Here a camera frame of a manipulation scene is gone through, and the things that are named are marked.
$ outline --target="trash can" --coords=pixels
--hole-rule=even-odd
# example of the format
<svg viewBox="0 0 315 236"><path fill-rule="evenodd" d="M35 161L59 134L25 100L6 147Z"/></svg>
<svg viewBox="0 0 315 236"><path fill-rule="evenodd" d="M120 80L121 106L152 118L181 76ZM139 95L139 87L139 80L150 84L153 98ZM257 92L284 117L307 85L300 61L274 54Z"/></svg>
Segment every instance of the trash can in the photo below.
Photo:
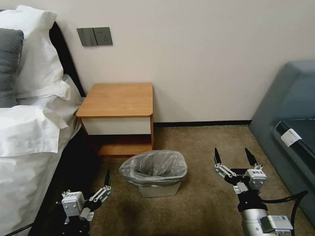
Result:
<svg viewBox="0 0 315 236"><path fill-rule="evenodd" d="M177 193L188 166L178 151L154 150L129 158L119 172L139 187L143 197L161 197Z"/></svg>

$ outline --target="black baseboard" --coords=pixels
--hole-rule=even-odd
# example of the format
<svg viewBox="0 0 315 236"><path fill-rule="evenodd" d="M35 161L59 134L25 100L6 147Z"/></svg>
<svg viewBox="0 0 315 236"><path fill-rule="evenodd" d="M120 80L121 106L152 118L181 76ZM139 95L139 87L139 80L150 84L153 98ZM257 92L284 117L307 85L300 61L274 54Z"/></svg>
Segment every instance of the black baseboard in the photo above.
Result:
<svg viewBox="0 0 315 236"><path fill-rule="evenodd" d="M237 121L195 121L195 122L155 122L154 127L187 127L187 126L217 126L217 125L249 125L252 120Z"/></svg>

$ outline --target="wooden nightstand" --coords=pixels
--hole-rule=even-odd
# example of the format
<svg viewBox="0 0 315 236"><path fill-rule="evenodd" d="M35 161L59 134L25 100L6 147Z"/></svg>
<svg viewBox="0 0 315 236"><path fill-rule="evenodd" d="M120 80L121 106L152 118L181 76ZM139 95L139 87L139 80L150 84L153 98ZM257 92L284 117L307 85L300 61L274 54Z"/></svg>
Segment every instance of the wooden nightstand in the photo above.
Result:
<svg viewBox="0 0 315 236"><path fill-rule="evenodd" d="M152 83L94 84L76 116L100 156L153 149Z"/></svg>

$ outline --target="wall socket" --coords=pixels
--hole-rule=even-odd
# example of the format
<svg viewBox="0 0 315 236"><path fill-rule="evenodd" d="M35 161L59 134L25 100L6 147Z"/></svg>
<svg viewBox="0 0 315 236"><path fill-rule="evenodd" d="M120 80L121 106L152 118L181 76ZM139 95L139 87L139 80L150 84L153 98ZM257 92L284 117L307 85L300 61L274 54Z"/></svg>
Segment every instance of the wall socket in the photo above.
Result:
<svg viewBox="0 0 315 236"><path fill-rule="evenodd" d="M109 27L78 28L77 32L84 47L113 45Z"/></svg>
<svg viewBox="0 0 315 236"><path fill-rule="evenodd" d="M112 36L109 27L93 28L97 45L112 45Z"/></svg>

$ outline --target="black cable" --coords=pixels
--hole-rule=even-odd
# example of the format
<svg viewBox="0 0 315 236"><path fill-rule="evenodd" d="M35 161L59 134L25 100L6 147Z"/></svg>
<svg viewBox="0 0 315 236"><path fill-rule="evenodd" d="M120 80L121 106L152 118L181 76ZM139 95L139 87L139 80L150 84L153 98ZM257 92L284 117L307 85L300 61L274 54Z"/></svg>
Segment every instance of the black cable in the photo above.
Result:
<svg viewBox="0 0 315 236"><path fill-rule="evenodd" d="M27 226L24 226L23 228L20 228L20 229L18 229L18 230L16 230L16 231L13 231L13 232L11 232L11 233L8 233L8 234L6 234L6 235L4 235L4 236L12 236L12 235L15 235L15 234L17 234L17 233L19 233L19 232L21 232L21 231L23 231L23 230L26 230L27 228L32 227L32 225L33 225L33 223L31 223L31 224L29 224L29 225L27 225Z"/></svg>
<svg viewBox="0 0 315 236"><path fill-rule="evenodd" d="M57 210L57 208L54 208L54 210L52 210L52 212L48 213L48 214L46 215L46 217L50 217L52 214L55 213L56 210ZM26 230L26 229L32 227L33 224L34 224L34 222L31 223L31 224L29 224L29 225L27 225L27 226L24 226L23 228L17 229L16 231L13 231L13 232L11 232L11 233L8 233L8 234L6 234L6 235L4 235L4 236L12 236L12 235L15 235L15 234L17 234L17 233L19 233L19 232L22 232L23 230Z"/></svg>
<svg viewBox="0 0 315 236"><path fill-rule="evenodd" d="M291 225L293 227L293 230L291 230L291 236L295 236L295 232L294 232L294 221L295 221L295 215L296 215L296 211L298 209L298 206L300 204L300 202L302 201L302 199L308 194L308 191L305 190L303 192L297 193L295 195L292 195L290 197L286 197L286 198L281 198L281 199L276 199L276 200L265 200L265 199L261 199L261 201L263 203L270 203L270 204L275 204L275 203L285 203L285 202L289 202L292 200L296 200L293 208L292 208L292 212L291 212Z"/></svg>

